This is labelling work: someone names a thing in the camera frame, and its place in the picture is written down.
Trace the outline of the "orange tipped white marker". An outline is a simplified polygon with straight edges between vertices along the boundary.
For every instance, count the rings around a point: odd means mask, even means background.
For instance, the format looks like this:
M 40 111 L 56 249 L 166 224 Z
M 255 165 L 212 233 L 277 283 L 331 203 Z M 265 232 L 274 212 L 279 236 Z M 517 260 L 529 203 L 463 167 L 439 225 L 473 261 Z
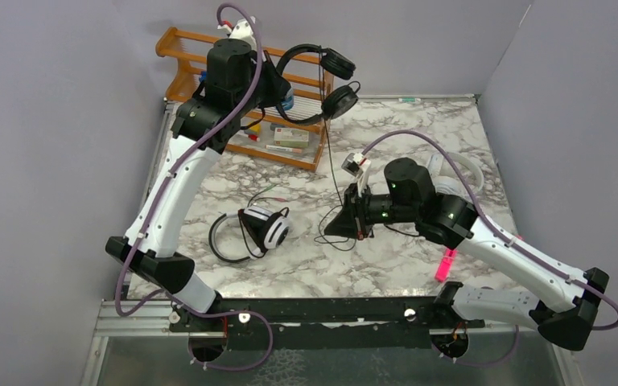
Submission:
M 301 148 L 293 148 L 287 146 L 276 146 L 276 145 L 265 145 L 267 150 L 277 151 L 277 152 L 286 152 L 292 154 L 302 154 L 303 149 Z

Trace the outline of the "yellow grey small object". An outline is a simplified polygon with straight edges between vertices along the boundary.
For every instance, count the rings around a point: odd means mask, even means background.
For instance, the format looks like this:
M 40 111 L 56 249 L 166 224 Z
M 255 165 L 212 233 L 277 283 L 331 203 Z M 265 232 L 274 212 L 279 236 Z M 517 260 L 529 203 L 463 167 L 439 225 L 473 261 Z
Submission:
M 262 123 L 261 122 L 255 123 L 255 124 L 251 125 L 249 128 L 245 129 L 245 133 L 247 135 L 253 135 L 253 136 L 258 136 L 261 131 L 262 131 Z

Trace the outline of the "blue lidded jar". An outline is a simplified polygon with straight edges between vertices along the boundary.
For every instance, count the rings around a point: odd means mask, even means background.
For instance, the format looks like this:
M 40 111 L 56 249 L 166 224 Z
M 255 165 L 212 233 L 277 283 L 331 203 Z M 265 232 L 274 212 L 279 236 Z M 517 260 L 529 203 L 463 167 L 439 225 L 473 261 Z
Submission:
M 281 106 L 284 111 L 289 111 L 294 107 L 295 104 L 295 93 L 294 89 L 290 87 L 286 92 L 285 96 L 281 100 Z

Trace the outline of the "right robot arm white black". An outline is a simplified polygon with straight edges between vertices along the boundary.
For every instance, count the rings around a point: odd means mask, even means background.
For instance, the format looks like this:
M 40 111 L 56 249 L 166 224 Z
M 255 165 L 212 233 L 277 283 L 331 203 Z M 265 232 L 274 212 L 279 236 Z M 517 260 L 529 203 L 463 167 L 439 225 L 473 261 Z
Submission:
M 376 224 L 413 224 L 425 240 L 475 257 L 522 286 L 522 291 L 445 285 L 432 308 L 444 327 L 463 320 L 505 322 L 536 330 L 544 339 L 570 351 L 584 349 L 607 287 L 602 270 L 582 270 L 547 256 L 482 218 L 475 205 L 458 195 L 438 193 L 430 174 L 410 158 L 384 169 L 388 193 L 352 183 L 344 206 L 326 226 L 328 236 L 363 240 Z

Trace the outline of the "white black gaming headset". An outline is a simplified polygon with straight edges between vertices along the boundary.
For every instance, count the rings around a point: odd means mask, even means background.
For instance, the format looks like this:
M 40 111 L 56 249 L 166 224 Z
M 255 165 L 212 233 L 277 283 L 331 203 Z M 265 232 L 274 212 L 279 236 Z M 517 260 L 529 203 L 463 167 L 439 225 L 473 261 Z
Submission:
M 208 243 L 212 253 L 220 260 L 229 264 L 243 263 L 249 260 L 263 258 L 271 249 L 277 248 L 286 239 L 290 231 L 290 209 L 284 207 L 280 211 L 270 211 L 257 205 L 239 209 L 236 212 L 219 216 L 211 225 L 208 233 Z M 241 234 L 248 251 L 246 257 L 231 259 L 225 257 L 216 245 L 216 232 L 226 220 L 237 220 Z

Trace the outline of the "wooden orange shelf rack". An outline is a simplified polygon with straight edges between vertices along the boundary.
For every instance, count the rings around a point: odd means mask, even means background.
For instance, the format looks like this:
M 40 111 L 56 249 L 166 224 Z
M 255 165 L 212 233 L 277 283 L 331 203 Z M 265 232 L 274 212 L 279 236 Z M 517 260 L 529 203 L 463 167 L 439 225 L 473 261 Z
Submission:
M 217 36 L 202 35 L 176 27 L 166 30 L 155 46 L 155 53 L 160 57 L 173 58 L 177 63 L 175 77 L 165 92 L 165 97 L 169 101 L 185 102 L 192 96 L 199 84 L 201 73 L 206 70 L 208 50 L 218 39 Z M 294 107 L 287 113 L 292 118 L 307 118 L 320 111 L 318 62 L 316 54 L 303 54 L 295 57 L 284 71 L 284 77 L 290 82 L 295 93 Z M 325 72 L 326 94 L 333 91 L 334 83 L 335 77 Z M 281 118 L 275 109 L 269 108 L 262 121 L 262 133 L 258 135 L 260 142 L 252 142 L 246 134 L 238 133 L 229 141 L 226 151 L 264 158 L 309 171 L 316 170 L 324 153 L 326 129 L 330 123 L 326 121 L 299 127 L 310 133 L 310 144 L 303 149 L 302 154 L 267 150 L 265 145 L 274 144 L 271 124 L 282 127 L 293 126 Z

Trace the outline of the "small white red box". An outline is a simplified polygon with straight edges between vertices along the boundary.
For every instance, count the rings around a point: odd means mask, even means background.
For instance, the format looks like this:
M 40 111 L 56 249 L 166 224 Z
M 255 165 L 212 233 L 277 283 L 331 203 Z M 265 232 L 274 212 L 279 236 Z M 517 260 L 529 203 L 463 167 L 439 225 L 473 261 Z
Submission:
M 274 144 L 290 148 L 307 148 L 310 144 L 310 133 L 303 129 L 278 127 L 274 130 Z

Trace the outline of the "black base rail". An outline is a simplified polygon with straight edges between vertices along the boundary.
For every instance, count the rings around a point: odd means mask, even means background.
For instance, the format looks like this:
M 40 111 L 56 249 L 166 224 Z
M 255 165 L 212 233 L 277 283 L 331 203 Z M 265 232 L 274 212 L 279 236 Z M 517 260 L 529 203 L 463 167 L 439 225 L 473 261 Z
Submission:
M 431 347 L 431 332 L 483 328 L 435 296 L 224 298 L 207 318 L 173 307 L 169 330 L 228 351 Z

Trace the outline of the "small black on-ear headphones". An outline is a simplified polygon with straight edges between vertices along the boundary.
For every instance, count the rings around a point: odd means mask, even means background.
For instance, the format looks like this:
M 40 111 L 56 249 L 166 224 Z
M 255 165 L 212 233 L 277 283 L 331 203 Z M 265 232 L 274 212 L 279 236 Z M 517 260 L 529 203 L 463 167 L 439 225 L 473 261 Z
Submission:
M 295 119 L 290 117 L 282 107 L 278 106 L 275 108 L 280 117 L 295 125 L 315 125 L 321 121 L 330 121 L 338 118 L 354 107 L 359 101 L 357 93 L 361 90 L 361 83 L 357 80 L 351 80 L 356 71 L 356 65 L 332 48 L 322 47 L 313 43 L 302 43 L 291 47 L 278 60 L 276 68 L 280 75 L 284 74 L 289 62 L 303 54 L 316 54 L 319 61 L 318 89 L 319 101 L 321 103 L 320 111 L 307 118 Z M 349 80 L 349 83 L 326 94 L 325 72 L 342 80 Z

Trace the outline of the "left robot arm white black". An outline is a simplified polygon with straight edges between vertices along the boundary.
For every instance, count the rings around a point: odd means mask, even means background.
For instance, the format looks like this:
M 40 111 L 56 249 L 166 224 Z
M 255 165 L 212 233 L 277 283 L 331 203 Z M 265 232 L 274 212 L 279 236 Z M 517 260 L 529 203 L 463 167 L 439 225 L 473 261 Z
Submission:
M 195 262 L 176 252 L 180 229 L 195 194 L 218 162 L 241 119 L 264 101 L 278 102 L 265 72 L 260 44 L 220 39 L 207 54 L 206 77 L 175 113 L 165 163 L 138 217 L 105 251 L 190 310 L 201 330 L 220 322 L 217 292 L 204 283 Z

